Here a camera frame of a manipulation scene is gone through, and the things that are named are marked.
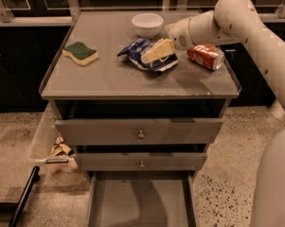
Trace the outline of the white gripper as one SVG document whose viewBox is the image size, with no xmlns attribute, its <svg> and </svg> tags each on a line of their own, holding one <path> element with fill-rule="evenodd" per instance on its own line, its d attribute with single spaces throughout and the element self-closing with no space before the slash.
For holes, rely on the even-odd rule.
<svg viewBox="0 0 285 227">
<path fill-rule="evenodd" d="M 151 63 L 153 61 L 163 59 L 174 53 L 177 50 L 188 50 L 192 48 L 195 43 L 191 40 L 189 22 L 191 18 L 179 20 L 176 23 L 168 24 L 165 30 L 169 35 L 169 39 L 160 39 L 153 47 L 148 49 L 142 56 L 143 63 Z"/>
</svg>

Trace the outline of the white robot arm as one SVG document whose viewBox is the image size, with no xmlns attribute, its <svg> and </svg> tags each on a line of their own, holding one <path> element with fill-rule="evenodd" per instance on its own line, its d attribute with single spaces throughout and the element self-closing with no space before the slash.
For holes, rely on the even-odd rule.
<svg viewBox="0 0 285 227">
<path fill-rule="evenodd" d="M 267 28 L 250 0 L 219 0 L 215 8 L 166 26 L 171 38 L 142 55 L 144 63 L 200 43 L 242 44 L 285 111 L 285 42 Z M 251 227 L 285 227 L 285 129 L 264 150 Z"/>
</svg>

